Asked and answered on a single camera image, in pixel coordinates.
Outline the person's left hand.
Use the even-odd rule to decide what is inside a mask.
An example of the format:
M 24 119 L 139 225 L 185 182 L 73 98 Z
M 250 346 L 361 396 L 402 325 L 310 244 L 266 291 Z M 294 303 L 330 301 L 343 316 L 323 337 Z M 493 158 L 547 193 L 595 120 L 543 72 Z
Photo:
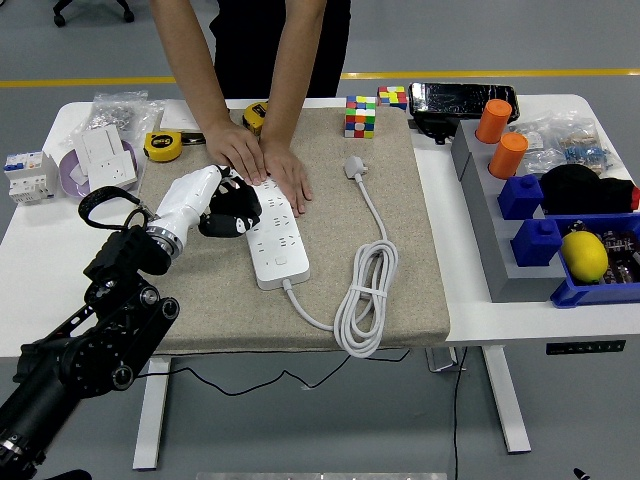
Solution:
M 306 212 L 306 203 L 313 199 L 311 183 L 304 164 L 281 140 L 260 140 L 267 173 L 275 180 L 289 201 L 295 217 Z

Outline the person's right hand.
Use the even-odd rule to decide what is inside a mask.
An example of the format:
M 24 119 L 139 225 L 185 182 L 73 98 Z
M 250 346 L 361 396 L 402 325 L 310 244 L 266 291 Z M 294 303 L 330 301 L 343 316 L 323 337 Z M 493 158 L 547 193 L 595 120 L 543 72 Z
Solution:
M 246 183 L 259 185 L 267 177 L 257 138 L 229 118 L 202 128 L 214 164 L 232 167 Z

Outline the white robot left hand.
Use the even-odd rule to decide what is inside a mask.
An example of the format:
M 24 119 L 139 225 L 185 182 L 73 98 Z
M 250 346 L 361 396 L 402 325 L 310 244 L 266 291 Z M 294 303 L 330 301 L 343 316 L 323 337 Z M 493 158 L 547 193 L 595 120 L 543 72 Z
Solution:
M 232 168 L 213 165 L 174 180 L 146 231 L 182 245 L 194 226 L 207 237 L 235 238 L 257 225 L 261 213 L 253 186 Z

